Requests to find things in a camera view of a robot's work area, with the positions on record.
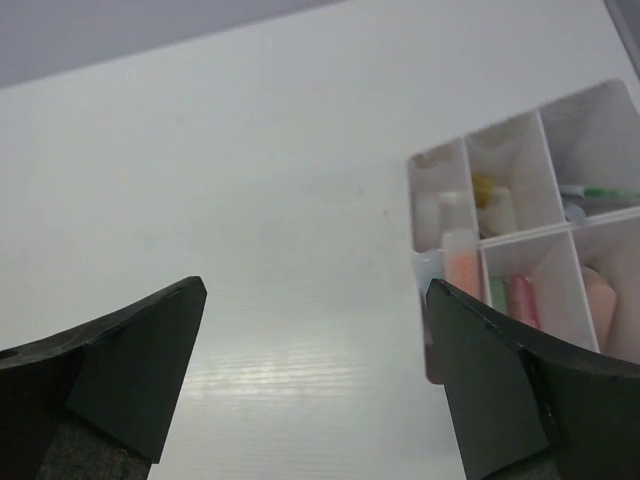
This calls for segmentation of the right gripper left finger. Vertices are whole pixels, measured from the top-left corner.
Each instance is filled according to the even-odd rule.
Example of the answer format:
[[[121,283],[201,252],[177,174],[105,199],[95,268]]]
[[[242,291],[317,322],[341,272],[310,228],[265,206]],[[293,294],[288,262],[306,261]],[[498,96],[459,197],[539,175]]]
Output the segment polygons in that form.
[[[166,443],[207,290],[186,277],[1,353],[4,479],[145,479]]]

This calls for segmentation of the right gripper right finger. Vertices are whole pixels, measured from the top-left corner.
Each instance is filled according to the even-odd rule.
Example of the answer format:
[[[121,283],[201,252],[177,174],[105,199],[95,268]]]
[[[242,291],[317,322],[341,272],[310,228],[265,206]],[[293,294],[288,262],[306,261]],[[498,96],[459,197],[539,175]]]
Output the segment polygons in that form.
[[[638,478],[638,364],[529,327],[443,280],[425,301],[467,478]]]

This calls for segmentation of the pink utility knife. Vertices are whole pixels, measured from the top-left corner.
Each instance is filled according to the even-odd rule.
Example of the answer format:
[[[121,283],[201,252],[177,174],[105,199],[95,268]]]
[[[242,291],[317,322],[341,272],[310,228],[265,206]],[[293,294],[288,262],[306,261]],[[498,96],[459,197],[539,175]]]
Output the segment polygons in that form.
[[[532,328],[540,328],[535,292],[526,277],[513,276],[508,280],[507,299],[512,318]]]

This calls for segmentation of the green correction tape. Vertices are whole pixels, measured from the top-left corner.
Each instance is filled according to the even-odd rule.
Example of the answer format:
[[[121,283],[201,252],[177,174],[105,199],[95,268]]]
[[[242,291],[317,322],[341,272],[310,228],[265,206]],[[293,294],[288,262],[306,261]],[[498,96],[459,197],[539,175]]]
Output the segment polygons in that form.
[[[489,289],[491,294],[492,307],[498,312],[507,315],[508,293],[506,281],[501,277],[490,277]]]

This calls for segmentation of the pink pencil sharpener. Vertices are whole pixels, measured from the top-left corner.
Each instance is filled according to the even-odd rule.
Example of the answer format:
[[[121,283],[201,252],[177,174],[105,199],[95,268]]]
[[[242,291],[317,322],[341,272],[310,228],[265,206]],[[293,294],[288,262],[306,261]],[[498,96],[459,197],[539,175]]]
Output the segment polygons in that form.
[[[618,296],[606,278],[593,268],[584,266],[581,274],[598,346],[603,350],[615,316]]]

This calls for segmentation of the orange pink highlighter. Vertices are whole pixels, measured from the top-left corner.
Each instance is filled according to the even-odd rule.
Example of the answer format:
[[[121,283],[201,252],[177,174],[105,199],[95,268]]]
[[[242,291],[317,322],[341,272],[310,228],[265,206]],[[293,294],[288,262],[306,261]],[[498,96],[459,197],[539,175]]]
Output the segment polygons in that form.
[[[482,299],[478,240],[471,229],[447,230],[442,235],[444,278],[468,295]]]

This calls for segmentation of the beige eraser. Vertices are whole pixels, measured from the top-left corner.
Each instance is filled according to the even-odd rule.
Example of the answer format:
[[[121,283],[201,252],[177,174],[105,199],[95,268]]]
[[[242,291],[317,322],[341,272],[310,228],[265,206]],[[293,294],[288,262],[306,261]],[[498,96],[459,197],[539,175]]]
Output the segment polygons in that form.
[[[485,208],[477,210],[483,239],[515,233],[518,230],[510,190],[497,187]]]

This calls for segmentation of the green pen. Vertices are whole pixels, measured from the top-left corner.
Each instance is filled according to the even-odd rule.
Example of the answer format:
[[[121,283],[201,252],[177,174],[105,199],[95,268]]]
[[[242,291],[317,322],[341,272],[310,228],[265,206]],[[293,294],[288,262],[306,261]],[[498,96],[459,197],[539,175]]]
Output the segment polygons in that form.
[[[609,202],[638,203],[639,192],[623,188],[605,188],[575,184],[560,184],[562,196],[573,198],[599,199]]]

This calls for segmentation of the blue highlighter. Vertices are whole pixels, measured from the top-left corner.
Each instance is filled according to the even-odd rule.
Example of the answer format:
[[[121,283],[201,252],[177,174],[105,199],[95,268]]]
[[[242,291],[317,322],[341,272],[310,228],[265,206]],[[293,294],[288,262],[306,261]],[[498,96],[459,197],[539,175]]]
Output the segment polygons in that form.
[[[412,265],[419,291],[425,294],[432,280],[444,278],[443,254],[438,249],[416,252]]]

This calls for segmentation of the clear tape roll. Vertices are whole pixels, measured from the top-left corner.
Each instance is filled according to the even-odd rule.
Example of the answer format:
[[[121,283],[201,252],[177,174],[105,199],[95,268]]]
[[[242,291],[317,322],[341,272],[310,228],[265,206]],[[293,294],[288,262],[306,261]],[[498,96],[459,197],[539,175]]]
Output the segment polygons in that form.
[[[414,249],[439,248],[444,232],[474,229],[470,197],[462,191],[421,191],[413,198]]]

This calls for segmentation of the yellow eraser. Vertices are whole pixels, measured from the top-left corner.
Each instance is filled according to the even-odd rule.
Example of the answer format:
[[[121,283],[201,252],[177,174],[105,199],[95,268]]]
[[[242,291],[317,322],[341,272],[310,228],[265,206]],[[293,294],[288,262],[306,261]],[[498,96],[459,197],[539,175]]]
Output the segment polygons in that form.
[[[475,205],[478,209],[486,209],[496,191],[496,182],[485,175],[473,173],[471,175]]]

